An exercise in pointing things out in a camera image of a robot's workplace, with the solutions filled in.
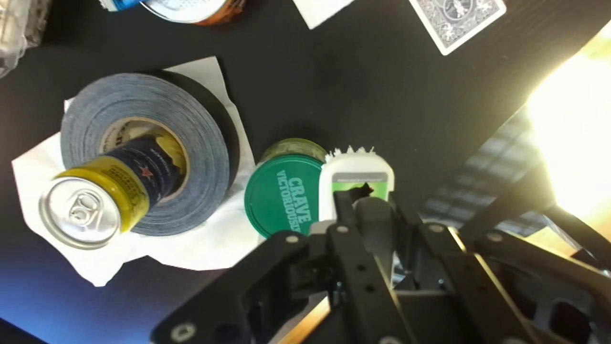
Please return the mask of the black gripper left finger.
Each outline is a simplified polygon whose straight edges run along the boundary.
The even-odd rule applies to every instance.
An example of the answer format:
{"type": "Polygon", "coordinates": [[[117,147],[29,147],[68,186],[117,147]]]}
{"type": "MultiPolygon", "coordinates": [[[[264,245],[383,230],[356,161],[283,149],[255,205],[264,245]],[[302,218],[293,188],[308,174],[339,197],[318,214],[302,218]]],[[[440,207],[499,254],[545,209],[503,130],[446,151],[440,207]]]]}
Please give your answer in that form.
{"type": "Polygon", "coordinates": [[[356,266],[366,258],[366,251],[356,230],[354,207],[358,201],[377,199],[369,188],[354,188],[335,193],[337,220],[327,230],[327,247],[337,274],[333,293],[335,339],[346,344],[413,344],[415,335],[404,318],[383,319],[369,316],[356,304],[358,274],[356,266]]]}

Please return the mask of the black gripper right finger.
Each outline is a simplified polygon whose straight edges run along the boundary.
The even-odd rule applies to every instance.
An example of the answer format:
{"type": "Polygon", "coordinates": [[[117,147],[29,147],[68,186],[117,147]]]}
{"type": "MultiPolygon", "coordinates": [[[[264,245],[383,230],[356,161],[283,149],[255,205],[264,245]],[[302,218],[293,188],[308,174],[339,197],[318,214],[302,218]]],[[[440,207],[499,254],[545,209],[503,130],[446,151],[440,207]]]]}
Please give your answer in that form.
{"type": "Polygon", "coordinates": [[[427,226],[394,201],[354,207],[366,258],[356,266],[356,304],[383,319],[438,319],[448,306],[446,272],[427,226]]]}

